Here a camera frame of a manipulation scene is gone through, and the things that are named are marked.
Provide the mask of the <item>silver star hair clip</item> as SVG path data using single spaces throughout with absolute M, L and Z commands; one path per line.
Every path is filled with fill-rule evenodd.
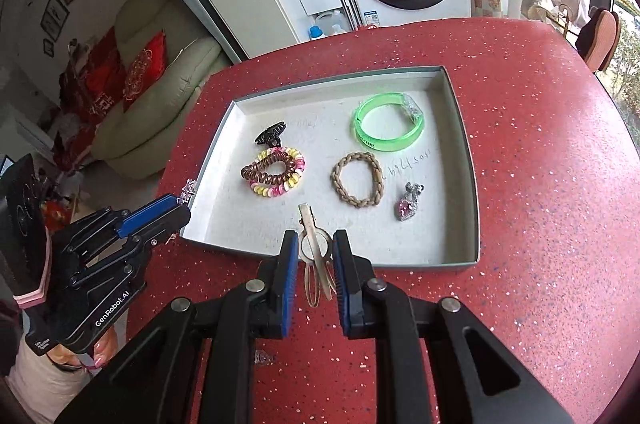
M 195 179 L 188 179 L 181 189 L 179 202 L 189 204 L 195 196 L 196 190 L 198 190 L 198 182 Z

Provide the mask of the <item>purple heart crystal brooch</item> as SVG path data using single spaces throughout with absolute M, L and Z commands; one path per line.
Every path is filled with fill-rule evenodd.
M 255 366 L 272 366 L 274 363 L 273 355 L 268 354 L 263 349 L 256 349 L 254 352 L 254 365 Z

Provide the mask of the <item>black hair claw clip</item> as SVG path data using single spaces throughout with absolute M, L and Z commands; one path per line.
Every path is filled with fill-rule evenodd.
M 286 129 L 284 121 L 277 122 L 265 128 L 256 138 L 255 144 L 268 148 L 278 148 L 282 146 L 281 136 Z

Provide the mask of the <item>pink heart crystal pendant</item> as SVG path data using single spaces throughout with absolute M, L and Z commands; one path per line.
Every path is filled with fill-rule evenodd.
M 395 216 L 400 222 L 406 222 L 416 214 L 423 191 L 423 184 L 406 183 L 405 192 L 395 205 Z

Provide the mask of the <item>green translucent bangle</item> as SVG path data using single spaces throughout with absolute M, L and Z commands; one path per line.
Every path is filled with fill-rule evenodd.
M 384 92 L 367 98 L 352 116 L 352 131 L 360 144 L 378 152 L 398 152 L 412 146 L 425 127 L 425 115 L 404 92 Z

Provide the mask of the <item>grey jewelry tray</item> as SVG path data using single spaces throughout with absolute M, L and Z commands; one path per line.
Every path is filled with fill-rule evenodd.
M 364 100 L 404 92 L 425 115 L 416 142 L 398 152 L 360 144 L 352 116 Z M 262 153 L 255 138 L 284 121 L 281 140 L 305 162 L 300 181 L 260 196 L 242 175 Z M 423 184 L 413 218 L 395 205 L 407 182 Z M 468 137 L 450 77 L 441 66 L 352 73 L 236 99 L 217 128 L 182 236 L 235 253 L 274 254 L 299 228 L 299 204 L 327 232 L 343 229 L 352 250 L 379 267 L 472 266 L 480 259 L 480 210 Z

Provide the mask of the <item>red blanket on sofa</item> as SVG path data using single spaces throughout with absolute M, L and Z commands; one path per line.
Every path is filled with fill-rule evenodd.
M 112 26 L 96 43 L 67 45 L 68 62 L 60 75 L 61 113 L 79 122 L 70 135 L 59 129 L 54 138 L 55 165 L 71 172 L 91 151 L 96 131 L 107 114 L 122 100 L 126 69 Z

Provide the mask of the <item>red embroidered cushion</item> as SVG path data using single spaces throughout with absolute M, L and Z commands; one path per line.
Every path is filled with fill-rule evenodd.
M 136 55 L 129 66 L 122 92 L 124 111 L 127 111 L 144 92 L 162 77 L 166 70 L 167 61 L 166 34 L 164 31 L 160 31 Z

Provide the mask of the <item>beige leather sofa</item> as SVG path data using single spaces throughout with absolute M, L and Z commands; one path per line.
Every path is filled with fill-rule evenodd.
M 166 167 L 209 77 L 231 62 L 182 0 L 127 0 L 114 28 L 126 74 L 152 37 L 166 34 L 164 74 L 127 111 L 120 100 L 98 127 L 91 147 L 91 156 L 114 172 L 142 179 Z

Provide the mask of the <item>blue cap detergent bottle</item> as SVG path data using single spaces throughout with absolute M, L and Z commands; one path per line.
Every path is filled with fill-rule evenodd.
M 350 31 L 350 25 L 341 9 L 322 12 L 314 16 L 314 23 L 308 30 L 310 40 L 344 34 Z

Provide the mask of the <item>brown round chair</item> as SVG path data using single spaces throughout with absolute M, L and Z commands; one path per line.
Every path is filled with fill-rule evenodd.
M 591 72 L 608 68 L 620 42 L 621 32 L 618 14 L 606 8 L 598 8 L 580 30 L 576 50 Z

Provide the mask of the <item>wall picture frames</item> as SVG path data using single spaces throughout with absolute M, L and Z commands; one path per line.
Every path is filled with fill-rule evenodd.
M 40 28 L 44 32 L 42 42 L 43 52 L 49 58 L 54 57 L 54 45 L 58 41 L 70 16 L 68 6 L 74 0 L 48 0 L 46 8 L 44 8 Z

